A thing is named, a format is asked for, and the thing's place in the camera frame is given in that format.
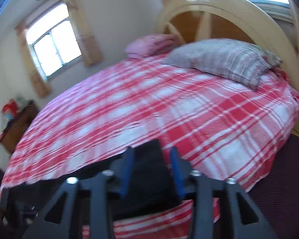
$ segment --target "plaid blanket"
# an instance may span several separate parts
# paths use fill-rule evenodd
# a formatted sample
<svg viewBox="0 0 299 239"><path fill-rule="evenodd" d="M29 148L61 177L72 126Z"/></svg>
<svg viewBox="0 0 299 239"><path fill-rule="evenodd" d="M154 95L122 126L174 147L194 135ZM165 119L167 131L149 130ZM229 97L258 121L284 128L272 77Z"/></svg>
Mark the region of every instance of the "plaid blanket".
<svg viewBox="0 0 299 239"><path fill-rule="evenodd" d="M255 92L195 69L162 65L164 57L121 61L52 100L19 142L1 189L57 178L155 138L167 164L176 146L207 176L235 177L251 189L288 139L299 117L299 93L279 69L262 76ZM116 238L185 237L191 206L186 201L117 221Z"/></svg>

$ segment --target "arched wooden headboard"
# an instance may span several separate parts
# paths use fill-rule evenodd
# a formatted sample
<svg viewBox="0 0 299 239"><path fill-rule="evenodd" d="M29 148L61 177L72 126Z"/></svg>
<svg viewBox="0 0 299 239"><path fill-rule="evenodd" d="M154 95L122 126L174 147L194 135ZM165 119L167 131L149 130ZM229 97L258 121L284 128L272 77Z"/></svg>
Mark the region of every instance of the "arched wooden headboard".
<svg viewBox="0 0 299 239"><path fill-rule="evenodd" d="M225 37L257 44L283 59L281 67L299 92L293 46L279 25L248 0L170 0L160 12L156 31L177 34L183 43ZM299 122L295 129L299 132Z"/></svg>

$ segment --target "bed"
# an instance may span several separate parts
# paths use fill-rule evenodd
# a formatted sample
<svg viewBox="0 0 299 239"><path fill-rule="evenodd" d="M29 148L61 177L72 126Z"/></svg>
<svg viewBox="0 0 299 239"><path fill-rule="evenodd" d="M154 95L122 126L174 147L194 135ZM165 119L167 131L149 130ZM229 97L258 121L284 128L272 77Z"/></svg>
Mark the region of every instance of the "bed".
<svg viewBox="0 0 299 239"><path fill-rule="evenodd" d="M247 0L171 0L156 31L177 34L182 43L225 37L257 44L283 59L294 88L283 71L262 76L255 93L218 76L161 64L166 54L123 60L39 113L11 157L1 189L58 178L156 138L167 164L169 148L177 146L196 169L216 179L233 176L247 191L268 175L292 129L299 133L299 63L284 32ZM184 237L191 204L117 221L115 235ZM215 221L218 207L215 200Z"/></svg>

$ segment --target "pillow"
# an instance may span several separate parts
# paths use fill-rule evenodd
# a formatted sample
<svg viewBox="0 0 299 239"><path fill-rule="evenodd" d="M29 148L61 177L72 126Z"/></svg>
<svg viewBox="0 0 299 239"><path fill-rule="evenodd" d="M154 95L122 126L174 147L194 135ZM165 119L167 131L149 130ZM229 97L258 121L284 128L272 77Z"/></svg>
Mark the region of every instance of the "pillow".
<svg viewBox="0 0 299 239"><path fill-rule="evenodd" d="M137 39L125 48L127 54L137 54L142 57L150 57L160 50L179 45L177 35L154 34Z"/></svg>
<svg viewBox="0 0 299 239"><path fill-rule="evenodd" d="M234 39L207 39L174 49L162 62L182 68L196 68L257 90L262 74L282 60L270 51Z"/></svg>
<svg viewBox="0 0 299 239"><path fill-rule="evenodd" d="M153 56L168 53L169 51L173 50L176 47L178 47L178 45L176 45L176 44L173 44L169 47L165 47L163 49L160 49L160 50L156 51ZM128 58L143 60L146 57L140 56L139 54L135 54L135 53L128 53Z"/></svg>

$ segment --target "wooden furniture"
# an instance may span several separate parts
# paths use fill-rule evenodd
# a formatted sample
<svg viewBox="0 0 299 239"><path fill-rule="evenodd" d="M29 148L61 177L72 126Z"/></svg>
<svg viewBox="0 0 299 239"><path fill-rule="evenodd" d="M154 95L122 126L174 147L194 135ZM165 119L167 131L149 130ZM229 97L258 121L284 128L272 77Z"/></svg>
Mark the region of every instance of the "wooden furniture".
<svg viewBox="0 0 299 239"><path fill-rule="evenodd" d="M173 33L183 44L232 38L257 44L283 59L281 68L299 92L299 62L279 25L248 0L169 0L158 17L157 33ZM294 129L299 133L299 121Z"/></svg>
<svg viewBox="0 0 299 239"><path fill-rule="evenodd" d="M38 113L39 110L34 104L34 101L29 101L28 105L16 116L16 118L8 123L8 126L0 137L0 143L9 153L13 154L23 134Z"/></svg>

